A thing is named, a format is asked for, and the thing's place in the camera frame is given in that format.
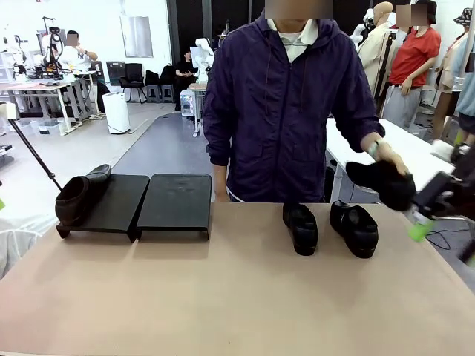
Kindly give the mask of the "person's left hand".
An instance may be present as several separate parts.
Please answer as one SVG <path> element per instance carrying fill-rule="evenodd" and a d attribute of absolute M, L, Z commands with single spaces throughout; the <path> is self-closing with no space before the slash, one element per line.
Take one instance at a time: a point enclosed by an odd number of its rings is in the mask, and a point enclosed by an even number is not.
<path fill-rule="evenodd" d="M 375 161 L 385 161 L 393 164 L 396 167 L 396 170 L 402 176 L 408 175 L 410 173 L 402 158 L 385 141 L 381 141 L 377 145 Z"/>

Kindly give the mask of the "black tripod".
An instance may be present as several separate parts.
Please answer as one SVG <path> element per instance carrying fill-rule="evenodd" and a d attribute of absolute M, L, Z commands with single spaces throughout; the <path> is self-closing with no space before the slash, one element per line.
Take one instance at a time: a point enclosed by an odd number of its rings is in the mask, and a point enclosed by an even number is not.
<path fill-rule="evenodd" d="M 19 138 L 23 141 L 24 145 L 27 147 L 29 152 L 33 155 L 35 160 L 39 163 L 39 165 L 42 167 L 43 171 L 47 174 L 48 178 L 54 183 L 54 185 L 61 191 L 62 187 L 59 185 L 59 183 L 56 181 L 56 176 L 55 174 L 47 167 L 45 162 L 42 160 L 42 158 L 39 156 L 39 154 L 36 152 L 34 147 L 31 145 L 30 141 L 27 139 L 27 137 L 24 135 L 22 130 L 19 128 L 19 126 L 16 124 L 16 119 L 7 119 L 7 121 L 10 123 L 10 125 L 13 127 L 14 131 L 18 134 Z"/>

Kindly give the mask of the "black lace-up leather shoe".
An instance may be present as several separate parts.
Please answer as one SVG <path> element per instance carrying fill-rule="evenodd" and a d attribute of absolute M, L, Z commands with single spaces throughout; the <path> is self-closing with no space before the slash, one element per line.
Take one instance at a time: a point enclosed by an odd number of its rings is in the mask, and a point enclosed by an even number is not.
<path fill-rule="evenodd" d="M 55 212 L 65 226 L 80 225 L 105 193 L 111 166 L 103 164 L 85 176 L 71 178 L 56 198 Z"/>

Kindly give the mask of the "mannequin in beige coat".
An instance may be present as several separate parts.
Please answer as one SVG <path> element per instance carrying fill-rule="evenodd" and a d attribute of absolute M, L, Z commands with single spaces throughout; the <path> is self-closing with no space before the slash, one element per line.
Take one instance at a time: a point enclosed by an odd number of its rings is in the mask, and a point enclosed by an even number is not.
<path fill-rule="evenodd" d="M 372 96 L 375 96 L 390 28 L 393 26 L 389 21 L 392 13 L 393 4 L 389 1 L 374 5 L 367 10 L 363 22 L 356 26 L 350 36 L 363 65 Z"/>

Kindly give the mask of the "black monitor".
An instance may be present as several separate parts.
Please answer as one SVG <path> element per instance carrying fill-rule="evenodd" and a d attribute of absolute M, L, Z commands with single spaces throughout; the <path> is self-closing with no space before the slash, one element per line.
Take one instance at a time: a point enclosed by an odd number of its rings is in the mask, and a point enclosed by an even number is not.
<path fill-rule="evenodd" d="M 110 86 L 120 86 L 120 79 L 126 77 L 124 62 L 106 62 Z"/>

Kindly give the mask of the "person in purple jacket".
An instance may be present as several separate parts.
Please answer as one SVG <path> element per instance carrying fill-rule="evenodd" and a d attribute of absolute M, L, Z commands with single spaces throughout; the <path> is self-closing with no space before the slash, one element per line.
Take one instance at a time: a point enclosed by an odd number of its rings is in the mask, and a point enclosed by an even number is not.
<path fill-rule="evenodd" d="M 290 59 L 265 16 L 216 52 L 203 107 L 210 161 L 244 202 L 320 202 L 327 119 L 356 152 L 384 136 L 356 46 L 332 19 L 309 20 Z"/>

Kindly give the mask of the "small wooden lab table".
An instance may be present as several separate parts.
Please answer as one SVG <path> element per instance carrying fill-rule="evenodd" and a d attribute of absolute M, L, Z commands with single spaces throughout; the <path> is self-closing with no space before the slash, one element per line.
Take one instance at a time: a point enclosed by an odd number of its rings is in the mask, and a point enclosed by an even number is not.
<path fill-rule="evenodd" d="M 191 108 L 194 116 L 194 133 L 193 137 L 197 138 L 203 134 L 203 105 L 206 95 L 207 83 L 192 83 L 189 85 L 188 91 L 191 92 Z"/>

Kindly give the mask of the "black office chair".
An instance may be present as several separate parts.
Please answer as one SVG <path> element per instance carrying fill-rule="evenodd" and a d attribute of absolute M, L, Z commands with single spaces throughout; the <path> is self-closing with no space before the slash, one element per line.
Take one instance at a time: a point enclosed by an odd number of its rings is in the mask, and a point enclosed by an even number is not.
<path fill-rule="evenodd" d="M 137 91 L 139 103 L 143 104 L 147 101 L 146 94 L 144 92 L 145 79 L 143 75 L 143 65 L 140 63 L 126 63 L 125 75 L 119 78 L 119 84 L 122 88 L 122 92 L 129 89 L 129 100 L 131 101 L 133 90 Z"/>

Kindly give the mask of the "black metal shoe stand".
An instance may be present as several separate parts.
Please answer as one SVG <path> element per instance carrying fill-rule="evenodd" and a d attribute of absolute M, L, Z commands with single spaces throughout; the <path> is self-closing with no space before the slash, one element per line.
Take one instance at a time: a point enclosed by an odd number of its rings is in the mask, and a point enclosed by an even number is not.
<path fill-rule="evenodd" d="M 207 174 L 155 174 L 137 220 L 137 233 L 193 233 L 207 241 L 211 198 L 212 178 Z"/>
<path fill-rule="evenodd" d="M 134 243 L 149 177 L 143 175 L 112 174 L 107 189 L 78 226 L 58 224 L 56 230 L 64 239 L 71 231 L 124 234 Z"/>

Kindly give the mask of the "white lab robot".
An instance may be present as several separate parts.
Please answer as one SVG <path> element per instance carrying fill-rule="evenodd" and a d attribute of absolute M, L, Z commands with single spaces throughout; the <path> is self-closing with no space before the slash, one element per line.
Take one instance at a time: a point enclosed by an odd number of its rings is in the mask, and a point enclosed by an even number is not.
<path fill-rule="evenodd" d="M 20 36 L 0 33 L 0 82 L 25 82 L 26 64 Z"/>

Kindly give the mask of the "white wall panel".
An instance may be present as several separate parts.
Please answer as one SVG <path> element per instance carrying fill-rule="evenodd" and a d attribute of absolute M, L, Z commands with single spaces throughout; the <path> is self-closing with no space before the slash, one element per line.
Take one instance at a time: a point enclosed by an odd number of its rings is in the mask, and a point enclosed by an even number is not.
<path fill-rule="evenodd" d="M 126 58 L 152 58 L 150 22 L 147 16 L 120 16 Z"/>

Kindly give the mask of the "seated person in black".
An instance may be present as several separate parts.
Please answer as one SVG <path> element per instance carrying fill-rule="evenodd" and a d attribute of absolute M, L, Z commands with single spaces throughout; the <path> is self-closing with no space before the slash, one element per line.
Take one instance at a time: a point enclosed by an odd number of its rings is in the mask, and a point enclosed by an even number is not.
<path fill-rule="evenodd" d="M 183 54 L 183 59 L 175 67 L 174 96 L 176 111 L 181 110 L 181 92 L 197 81 L 195 76 L 197 72 L 198 69 L 194 67 L 192 62 L 191 51 L 187 50 Z"/>

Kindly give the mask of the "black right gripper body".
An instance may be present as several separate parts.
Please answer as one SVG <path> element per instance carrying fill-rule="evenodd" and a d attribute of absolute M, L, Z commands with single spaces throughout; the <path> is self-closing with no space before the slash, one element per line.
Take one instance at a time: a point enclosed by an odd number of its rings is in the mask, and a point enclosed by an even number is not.
<path fill-rule="evenodd" d="M 447 215 L 475 219 L 475 145 L 456 164 L 449 191 Z"/>

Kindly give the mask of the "white cloth cover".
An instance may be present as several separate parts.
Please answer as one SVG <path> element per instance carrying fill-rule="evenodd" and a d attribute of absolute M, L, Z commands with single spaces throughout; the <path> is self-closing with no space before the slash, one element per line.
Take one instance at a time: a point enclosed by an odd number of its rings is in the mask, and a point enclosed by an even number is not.
<path fill-rule="evenodd" d="M 56 223 L 49 214 L 0 219 L 0 280 Z"/>

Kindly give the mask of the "seated man in white shirt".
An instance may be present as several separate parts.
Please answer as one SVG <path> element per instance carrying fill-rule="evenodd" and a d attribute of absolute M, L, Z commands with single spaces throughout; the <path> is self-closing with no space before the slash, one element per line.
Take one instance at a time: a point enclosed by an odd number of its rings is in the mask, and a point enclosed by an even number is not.
<path fill-rule="evenodd" d="M 63 47 L 59 62 L 65 69 L 86 71 L 93 67 L 98 55 L 92 50 L 84 49 L 79 42 L 79 34 L 69 30 L 66 35 L 66 45 Z"/>

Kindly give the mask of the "black robot rig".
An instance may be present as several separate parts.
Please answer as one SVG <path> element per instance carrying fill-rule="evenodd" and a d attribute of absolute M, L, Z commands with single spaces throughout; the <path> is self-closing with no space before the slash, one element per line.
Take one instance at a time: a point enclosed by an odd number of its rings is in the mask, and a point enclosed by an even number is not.
<path fill-rule="evenodd" d="M 63 30 L 55 25 L 55 18 L 43 16 L 45 26 L 43 34 L 38 33 L 41 56 L 35 65 L 38 79 L 63 80 L 64 68 L 60 62 L 65 43 L 62 38 Z"/>

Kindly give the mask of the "long wooden lab table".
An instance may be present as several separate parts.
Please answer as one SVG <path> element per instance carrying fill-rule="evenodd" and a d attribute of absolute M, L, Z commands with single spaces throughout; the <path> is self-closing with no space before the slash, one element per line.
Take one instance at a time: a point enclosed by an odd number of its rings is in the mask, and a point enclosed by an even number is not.
<path fill-rule="evenodd" d="M 45 131 L 45 122 L 59 114 L 59 134 L 66 136 L 82 126 L 82 123 L 97 113 L 91 95 L 94 88 L 84 79 L 71 81 L 41 81 L 0 83 L 0 99 L 16 106 L 16 115 L 35 111 L 39 129 Z"/>

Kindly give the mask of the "white air purifier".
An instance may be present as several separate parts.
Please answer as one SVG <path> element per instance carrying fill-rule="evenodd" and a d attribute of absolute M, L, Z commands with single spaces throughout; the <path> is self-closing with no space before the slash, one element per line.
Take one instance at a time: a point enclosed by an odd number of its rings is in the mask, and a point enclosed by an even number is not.
<path fill-rule="evenodd" d="M 124 93 L 106 93 L 102 102 L 110 134 L 126 134 L 130 131 L 128 106 Z"/>

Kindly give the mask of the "white storage box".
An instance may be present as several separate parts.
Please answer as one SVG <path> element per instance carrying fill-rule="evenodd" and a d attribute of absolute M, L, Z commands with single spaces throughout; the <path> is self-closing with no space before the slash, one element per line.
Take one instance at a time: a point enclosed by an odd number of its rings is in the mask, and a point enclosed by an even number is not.
<path fill-rule="evenodd" d="M 195 94 L 193 90 L 182 90 L 180 93 L 181 114 L 184 117 L 195 116 Z"/>

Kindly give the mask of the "person's right forearm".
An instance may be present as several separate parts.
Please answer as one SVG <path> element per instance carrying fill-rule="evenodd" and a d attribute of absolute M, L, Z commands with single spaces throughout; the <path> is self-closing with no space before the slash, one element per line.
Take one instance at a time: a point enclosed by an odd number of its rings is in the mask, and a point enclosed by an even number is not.
<path fill-rule="evenodd" d="M 213 165 L 214 171 L 214 189 L 216 192 L 226 190 L 227 167 L 222 165 Z"/>

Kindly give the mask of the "clear plastic bin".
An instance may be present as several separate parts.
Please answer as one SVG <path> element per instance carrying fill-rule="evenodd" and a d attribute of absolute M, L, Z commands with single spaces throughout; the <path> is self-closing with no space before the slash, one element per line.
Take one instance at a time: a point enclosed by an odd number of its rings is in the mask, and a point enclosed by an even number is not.
<path fill-rule="evenodd" d="M 40 135 L 60 136 L 63 131 L 63 121 L 58 119 L 42 119 L 38 121 Z"/>

